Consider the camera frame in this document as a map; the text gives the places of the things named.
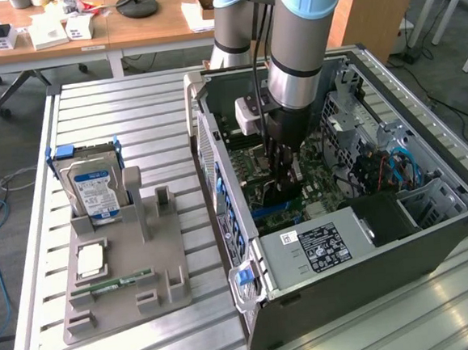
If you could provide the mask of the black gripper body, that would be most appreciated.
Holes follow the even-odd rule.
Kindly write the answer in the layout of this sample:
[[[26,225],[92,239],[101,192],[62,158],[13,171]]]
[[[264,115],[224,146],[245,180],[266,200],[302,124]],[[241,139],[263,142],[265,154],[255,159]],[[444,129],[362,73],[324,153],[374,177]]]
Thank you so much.
[[[268,112],[265,118],[268,156],[274,157],[277,148],[285,148],[292,154],[298,152],[306,139],[310,117],[310,107],[282,107]]]

